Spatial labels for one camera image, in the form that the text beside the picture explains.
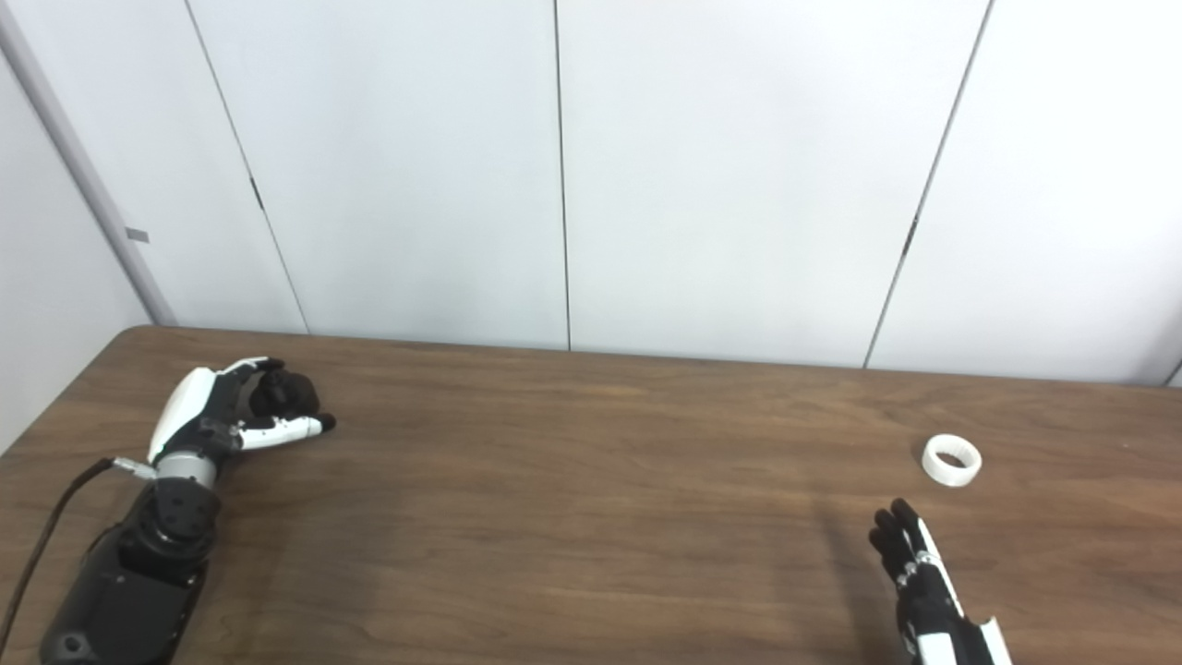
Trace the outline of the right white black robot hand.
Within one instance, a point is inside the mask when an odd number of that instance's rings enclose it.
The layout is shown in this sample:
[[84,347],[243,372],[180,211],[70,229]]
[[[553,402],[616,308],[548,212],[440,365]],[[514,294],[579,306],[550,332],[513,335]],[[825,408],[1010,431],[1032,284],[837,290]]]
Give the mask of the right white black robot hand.
[[869,542],[898,593],[896,622],[911,664],[1012,664],[992,618],[972,622],[928,526],[903,498],[873,514]]

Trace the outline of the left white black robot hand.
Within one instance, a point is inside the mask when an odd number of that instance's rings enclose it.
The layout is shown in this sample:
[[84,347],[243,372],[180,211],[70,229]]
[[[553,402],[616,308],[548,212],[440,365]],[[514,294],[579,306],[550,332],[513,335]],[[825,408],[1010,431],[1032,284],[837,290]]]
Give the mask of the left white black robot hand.
[[222,464],[233,455],[309,441],[337,428],[320,411],[309,376],[275,357],[249,357],[227,369],[193,369],[174,387],[152,431],[148,463],[173,455]]

